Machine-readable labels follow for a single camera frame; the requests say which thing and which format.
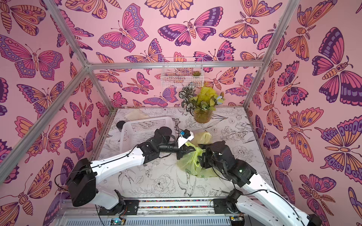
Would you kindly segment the yellow-green plastic bag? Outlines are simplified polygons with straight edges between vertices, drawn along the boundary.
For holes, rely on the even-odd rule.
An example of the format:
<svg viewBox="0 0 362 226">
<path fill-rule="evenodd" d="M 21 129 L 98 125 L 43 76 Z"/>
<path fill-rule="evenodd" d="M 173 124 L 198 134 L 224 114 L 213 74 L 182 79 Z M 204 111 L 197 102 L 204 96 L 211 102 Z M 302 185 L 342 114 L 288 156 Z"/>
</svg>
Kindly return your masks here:
<svg viewBox="0 0 362 226">
<path fill-rule="evenodd" d="M 205 152 L 205 150 L 201 149 L 199 145 L 211 143 L 212 134 L 210 134 L 209 132 L 195 134 L 194 138 L 185 144 L 186 147 L 195 148 L 195 151 L 184 155 L 180 160 L 177 161 L 176 165 L 179 167 L 180 170 L 198 178 L 206 179 L 217 177 L 217 175 L 211 168 L 202 168 L 198 159 L 198 157 L 201 157 L 202 154 Z"/>
</svg>

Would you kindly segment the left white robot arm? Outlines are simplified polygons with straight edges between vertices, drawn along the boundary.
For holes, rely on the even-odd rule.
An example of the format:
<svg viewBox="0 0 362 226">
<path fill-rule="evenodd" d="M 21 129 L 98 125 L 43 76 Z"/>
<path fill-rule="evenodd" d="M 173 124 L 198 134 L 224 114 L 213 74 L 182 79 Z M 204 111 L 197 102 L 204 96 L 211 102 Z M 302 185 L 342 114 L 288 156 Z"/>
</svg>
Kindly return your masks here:
<svg viewBox="0 0 362 226">
<path fill-rule="evenodd" d="M 94 204 L 107 211 L 123 212 L 125 201 L 120 192 L 102 188 L 101 182 L 118 172 L 158 159 L 161 153 L 174 153 L 177 159 L 181 159 L 195 151 L 195 148 L 187 145 L 194 138 L 193 132 L 183 130 L 173 141 L 171 138 L 171 129 L 161 127 L 155 130 L 153 137 L 136 144 L 128 152 L 93 162 L 86 158 L 80 160 L 67 179 L 72 205 L 82 207 Z"/>
</svg>

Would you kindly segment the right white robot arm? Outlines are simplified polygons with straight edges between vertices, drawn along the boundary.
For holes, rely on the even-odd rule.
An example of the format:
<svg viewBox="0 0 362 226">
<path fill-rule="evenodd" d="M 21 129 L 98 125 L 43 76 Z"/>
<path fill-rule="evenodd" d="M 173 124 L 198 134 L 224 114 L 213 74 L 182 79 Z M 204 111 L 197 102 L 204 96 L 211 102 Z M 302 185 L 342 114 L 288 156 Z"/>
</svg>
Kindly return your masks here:
<svg viewBox="0 0 362 226">
<path fill-rule="evenodd" d="M 306 214 L 277 193 L 247 162 L 237 159 L 225 141 L 201 144 L 200 164 L 231 182 L 224 205 L 232 213 L 244 213 L 266 226 L 320 226 L 321 219 Z"/>
</svg>

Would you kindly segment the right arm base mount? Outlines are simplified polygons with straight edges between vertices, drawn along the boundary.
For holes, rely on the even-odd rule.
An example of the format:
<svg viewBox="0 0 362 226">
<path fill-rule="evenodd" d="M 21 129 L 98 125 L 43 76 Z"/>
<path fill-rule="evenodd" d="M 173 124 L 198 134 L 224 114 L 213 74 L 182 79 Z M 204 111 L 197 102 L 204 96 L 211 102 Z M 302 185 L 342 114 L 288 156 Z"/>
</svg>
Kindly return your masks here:
<svg viewBox="0 0 362 226">
<path fill-rule="evenodd" d="M 241 213 L 237 206 L 237 200 L 240 196 L 244 195 L 243 192 L 233 189 L 226 196 L 226 198 L 216 198 L 212 200 L 215 214 L 237 214 Z"/>
</svg>

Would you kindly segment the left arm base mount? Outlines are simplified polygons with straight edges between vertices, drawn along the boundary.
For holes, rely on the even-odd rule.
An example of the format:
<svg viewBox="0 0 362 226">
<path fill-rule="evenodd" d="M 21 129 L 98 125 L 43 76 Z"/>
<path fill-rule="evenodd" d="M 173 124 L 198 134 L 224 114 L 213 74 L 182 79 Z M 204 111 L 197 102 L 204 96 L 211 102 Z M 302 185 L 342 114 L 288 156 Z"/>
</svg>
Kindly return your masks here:
<svg viewBox="0 0 362 226">
<path fill-rule="evenodd" d="M 118 204 L 110 210 L 105 207 L 100 207 L 99 214 L 101 216 L 123 216 L 123 215 L 137 215 L 139 208 L 139 200 L 125 200 L 118 190 L 114 190 L 117 194 Z"/>
</svg>

